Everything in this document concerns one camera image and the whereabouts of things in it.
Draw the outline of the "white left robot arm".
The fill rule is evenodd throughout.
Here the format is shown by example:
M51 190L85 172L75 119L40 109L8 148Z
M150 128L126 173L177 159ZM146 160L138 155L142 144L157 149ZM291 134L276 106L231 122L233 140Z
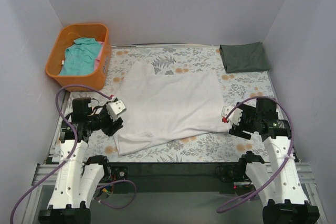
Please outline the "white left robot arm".
M60 162L53 194L46 210L39 212L40 223L90 223L91 199L100 182L110 182L108 158L97 155L85 159L89 137L95 131L113 136L123 125L123 101L112 98L92 108L91 98L77 98L60 132Z

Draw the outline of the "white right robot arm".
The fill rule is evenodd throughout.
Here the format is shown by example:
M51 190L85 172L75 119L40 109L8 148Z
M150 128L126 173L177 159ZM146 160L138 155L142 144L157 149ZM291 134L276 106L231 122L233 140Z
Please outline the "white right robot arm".
M249 151L238 163L238 176L250 180L255 191L240 198L247 201L259 196L263 204L264 223L317 223L320 213L309 203L302 189L293 154L292 123L280 119L280 104L274 98L258 96L256 105L245 101L222 109L222 121L229 123L229 134L246 140L258 133L269 156L272 173L264 160Z

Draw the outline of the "white t shirt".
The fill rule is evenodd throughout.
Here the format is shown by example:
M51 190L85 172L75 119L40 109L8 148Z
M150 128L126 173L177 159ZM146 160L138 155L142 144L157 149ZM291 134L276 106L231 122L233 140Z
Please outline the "white t shirt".
M136 62L115 95L127 108L121 116L123 128L114 135L120 155L229 130L229 124L222 122L225 104L213 70L162 75Z

